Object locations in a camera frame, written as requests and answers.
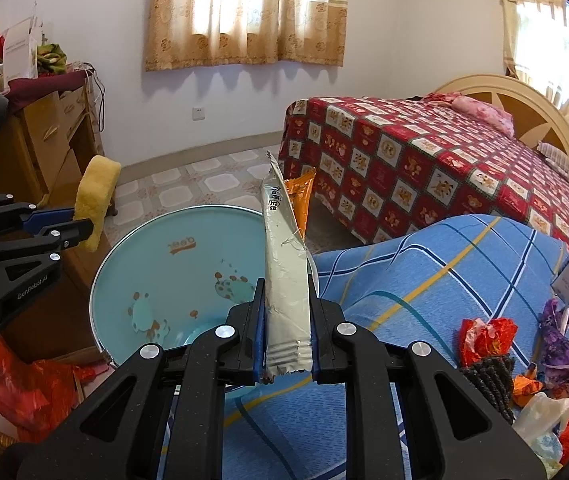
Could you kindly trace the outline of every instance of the baseboard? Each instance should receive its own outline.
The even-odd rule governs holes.
[[[241,137],[240,139],[223,140],[222,142],[214,142],[213,144],[206,144],[204,146],[196,146],[195,148],[189,148],[181,152],[167,153],[167,155],[157,156],[149,160],[136,162],[131,166],[125,166],[120,173],[118,184],[125,184],[153,173],[160,173],[170,170],[171,168],[177,168],[178,166],[186,166],[187,164],[207,160],[214,156],[273,146],[274,144],[279,144],[281,139],[282,132],[269,132],[267,134],[258,134]]]

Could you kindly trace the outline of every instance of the candy wrapper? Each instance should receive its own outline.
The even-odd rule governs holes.
[[[517,325],[504,317],[485,323],[482,319],[463,319],[459,333],[460,361],[468,367],[483,357],[509,352]]]
[[[316,177],[316,169],[312,168],[303,176],[291,178],[284,181],[284,187],[287,189],[287,195],[293,206],[293,214],[295,222],[298,225],[305,238],[307,230],[307,219],[309,216],[309,201],[311,200],[311,189],[313,188],[313,179]]]
[[[545,385],[534,379],[529,379],[524,375],[517,375],[514,378],[513,400],[521,408],[527,405],[532,397],[543,390]]]
[[[558,300],[545,304],[540,322],[543,340],[541,364],[545,367],[545,385],[554,399],[569,397],[569,340],[559,330],[561,314]]]

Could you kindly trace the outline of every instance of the red cloth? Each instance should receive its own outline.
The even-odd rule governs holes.
[[[24,364],[0,337],[0,414],[18,428],[22,442],[41,442],[77,403],[75,372],[81,383],[96,369],[35,361]]]
[[[569,183],[519,140],[428,102],[314,97],[289,107],[284,177],[364,243],[467,213],[506,216],[569,246]]]
[[[84,70],[74,70],[62,75],[39,77],[38,79],[19,78],[8,82],[11,89],[6,95],[8,111],[13,114],[29,106],[51,92],[74,91],[84,85],[87,73]]]
[[[509,352],[511,343],[516,336],[518,327],[516,323],[506,317],[492,319],[487,323],[495,331],[491,337],[487,327],[473,329],[474,320],[463,319],[459,333],[460,361],[464,367],[471,366],[483,357],[490,355],[505,355]],[[475,330],[473,337],[473,350],[467,343],[467,333],[469,329]]]

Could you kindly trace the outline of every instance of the striped pillow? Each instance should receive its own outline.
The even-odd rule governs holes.
[[[537,149],[547,165],[569,182],[569,156],[547,142],[539,142]]]

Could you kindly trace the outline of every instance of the red checkered bedspread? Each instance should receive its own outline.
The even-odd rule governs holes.
[[[316,197],[364,243],[443,218],[513,218],[569,246],[569,184],[530,148],[451,108],[312,98],[287,110],[284,177],[317,168]]]

